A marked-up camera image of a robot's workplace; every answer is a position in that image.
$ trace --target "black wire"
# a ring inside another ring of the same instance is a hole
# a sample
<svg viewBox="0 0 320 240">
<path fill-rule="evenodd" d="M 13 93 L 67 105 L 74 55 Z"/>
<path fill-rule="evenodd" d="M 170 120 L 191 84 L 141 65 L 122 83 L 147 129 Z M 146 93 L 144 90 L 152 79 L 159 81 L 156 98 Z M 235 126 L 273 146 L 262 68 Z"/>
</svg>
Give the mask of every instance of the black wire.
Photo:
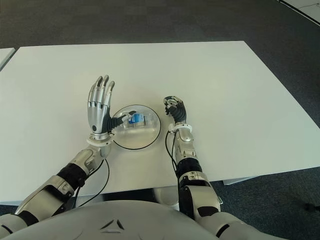
<svg viewBox="0 0 320 240">
<path fill-rule="evenodd" d="M 78 189 L 76 190 L 76 194 L 74 196 L 74 201 L 73 201 L 73 204 L 72 204 L 72 209 L 74 209 L 76 207 L 76 202 L 77 202 L 77 198 L 78 198 L 78 194 L 79 194 L 80 188 L 81 187 L 78 187 Z"/>
<path fill-rule="evenodd" d="M 301 11 L 300 9 L 296 8 L 295 6 L 292 6 L 291 4 L 287 3 L 284 0 L 277 0 L 279 3 L 286 5 L 287 7 L 295 10 L 296 12 L 298 12 L 299 14 L 303 15 L 305 18 L 309 19 L 310 21 L 314 22 L 315 24 L 320 26 L 320 22 L 317 21 L 316 19 L 312 18 L 311 16 L 305 14 L 303 11 Z"/>
<path fill-rule="evenodd" d="M 104 160 L 101 161 L 100 165 L 96 168 L 96 170 L 94 170 L 93 172 L 91 172 L 91 173 L 89 174 L 89 177 L 92 176 L 93 174 L 95 174 L 96 171 L 98 171 L 98 170 L 101 168 L 101 166 L 102 166 L 103 163 L 104 163 Z M 73 205 L 72 205 L 72 209 L 74 209 L 74 208 L 76 207 L 77 198 L 78 198 L 78 194 L 79 194 L 80 188 L 81 188 L 81 187 L 78 187 L 78 189 L 77 189 L 77 191 L 76 191 L 76 193 L 75 193 L 74 201 L 73 201 Z"/>
<path fill-rule="evenodd" d="M 96 195 L 94 195 L 93 197 L 91 197 L 89 200 L 85 201 L 84 203 L 82 203 L 82 204 L 79 205 L 78 207 L 82 207 L 83 205 L 87 204 L 87 203 L 90 202 L 92 199 L 96 198 L 96 197 L 105 189 L 105 187 L 106 187 L 106 185 L 107 185 L 107 183 L 108 183 L 108 181 L 109 181 L 109 177 L 110 177 L 110 167 L 109 167 L 109 163 L 108 163 L 107 159 L 105 159 L 104 161 L 106 162 L 106 164 L 107 164 L 107 166 L 108 166 L 108 178 L 106 179 L 106 182 L 105 182 L 103 188 L 102 188 Z"/>
<path fill-rule="evenodd" d="M 168 135 L 169 135 L 169 131 L 166 133 L 165 135 L 165 149 L 166 149 L 166 152 L 168 153 L 168 155 L 170 156 L 171 158 L 171 163 L 172 163 L 172 167 L 173 167 L 173 170 L 174 170 L 174 173 L 175 175 L 177 175 L 177 164 L 176 164 L 176 161 L 174 160 L 174 157 L 173 157 L 173 146 L 172 146 L 172 153 L 169 152 L 169 149 L 168 149 L 168 144 L 167 144 L 167 139 L 168 139 Z M 175 144 L 175 139 L 176 139 L 176 134 L 174 134 L 174 139 L 173 139 L 173 144 Z"/>
<path fill-rule="evenodd" d="M 174 158 L 174 146 L 175 146 L 175 141 L 176 141 L 176 132 L 174 133 L 174 137 L 173 137 L 173 143 L 172 143 L 172 149 L 171 149 L 171 156 L 172 158 Z"/>
<path fill-rule="evenodd" d="M 301 7 L 298 7 L 298 9 L 302 9 L 302 8 L 305 8 L 305 7 L 311 7 L 313 5 L 319 5 L 319 3 L 315 3 L 315 4 L 311 4 L 311 5 L 305 5 L 305 6 L 301 6 Z"/>
<path fill-rule="evenodd" d="M 96 168 L 96 170 L 94 170 L 92 173 L 89 174 L 89 177 L 92 176 L 93 174 L 96 173 L 96 171 L 99 170 L 99 168 L 101 168 L 102 164 L 104 163 L 104 160 L 101 161 L 100 165 Z"/>
</svg>

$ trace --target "robot forearm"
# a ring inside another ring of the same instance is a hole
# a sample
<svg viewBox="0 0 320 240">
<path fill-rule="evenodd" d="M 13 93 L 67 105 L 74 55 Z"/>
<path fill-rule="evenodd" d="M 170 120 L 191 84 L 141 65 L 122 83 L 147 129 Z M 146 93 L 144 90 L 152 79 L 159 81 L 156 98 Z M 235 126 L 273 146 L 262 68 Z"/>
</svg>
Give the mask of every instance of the robot forearm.
<svg viewBox="0 0 320 240">
<path fill-rule="evenodd" d="M 110 137 L 95 142 L 102 146 L 89 145 L 80 151 L 57 175 L 30 194 L 14 214 L 0 216 L 0 238 L 66 210 L 65 204 L 75 190 L 85 184 L 90 173 L 107 157 Z"/>
<path fill-rule="evenodd" d="M 202 172 L 194 148 L 192 127 L 186 123 L 186 110 L 176 96 L 164 99 L 165 110 L 171 114 L 175 125 L 169 126 L 174 133 L 176 176 L 178 178 L 179 210 L 214 236 L 224 240 L 280 240 L 245 224 L 235 216 L 221 212 L 219 198 Z"/>
</svg>

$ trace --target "black triangle logo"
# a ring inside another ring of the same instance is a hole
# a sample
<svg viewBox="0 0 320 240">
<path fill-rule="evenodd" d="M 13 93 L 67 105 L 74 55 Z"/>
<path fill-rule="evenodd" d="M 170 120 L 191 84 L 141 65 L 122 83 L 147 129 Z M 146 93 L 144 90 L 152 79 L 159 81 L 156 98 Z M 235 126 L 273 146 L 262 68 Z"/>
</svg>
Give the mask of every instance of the black triangle logo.
<svg viewBox="0 0 320 240">
<path fill-rule="evenodd" d="M 106 225 L 100 228 L 101 233 L 105 234 L 120 234 L 122 233 L 125 228 L 121 224 L 120 220 L 118 219 L 115 223 L 115 220 L 111 220 Z"/>
</svg>

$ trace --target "silver metal joint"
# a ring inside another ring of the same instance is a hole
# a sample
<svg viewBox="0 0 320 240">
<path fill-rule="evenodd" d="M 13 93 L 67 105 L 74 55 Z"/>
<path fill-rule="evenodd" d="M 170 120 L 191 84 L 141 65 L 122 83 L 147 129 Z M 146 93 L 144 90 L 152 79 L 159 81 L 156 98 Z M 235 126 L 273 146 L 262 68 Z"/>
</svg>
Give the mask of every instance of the silver metal joint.
<svg viewBox="0 0 320 240">
<path fill-rule="evenodd" d="M 179 122 L 176 122 L 174 125 L 178 126 L 178 125 L 183 125 L 183 124 L 186 124 L 186 121 L 179 121 Z"/>
<path fill-rule="evenodd" d="M 197 154 L 193 142 L 193 136 L 189 129 L 182 128 L 176 132 L 174 147 L 175 160 L 177 164 L 181 160 L 186 158 L 197 159 Z"/>
<path fill-rule="evenodd" d="M 112 141 L 113 139 L 109 134 L 104 134 L 104 136 L 99 135 L 98 137 L 95 134 L 91 134 L 86 140 L 88 144 L 99 148 L 110 145 Z"/>
<path fill-rule="evenodd" d="M 94 140 L 106 140 L 106 139 L 110 138 L 110 136 L 107 132 L 105 132 L 105 133 L 92 133 L 91 135 Z"/>
<path fill-rule="evenodd" d="M 181 183 L 182 180 L 204 180 L 208 181 L 207 176 L 202 171 L 189 171 L 185 174 L 181 175 L 179 178 L 179 183 Z"/>
</svg>

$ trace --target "blue object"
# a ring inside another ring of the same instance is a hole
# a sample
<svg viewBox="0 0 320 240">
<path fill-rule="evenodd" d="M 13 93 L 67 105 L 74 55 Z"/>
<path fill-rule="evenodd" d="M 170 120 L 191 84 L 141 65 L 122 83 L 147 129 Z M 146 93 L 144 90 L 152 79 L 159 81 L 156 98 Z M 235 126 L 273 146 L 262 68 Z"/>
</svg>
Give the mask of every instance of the blue object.
<svg viewBox="0 0 320 240">
<path fill-rule="evenodd" d="M 145 116 L 142 113 L 136 112 L 128 119 L 129 124 L 136 124 L 145 121 Z"/>
</svg>

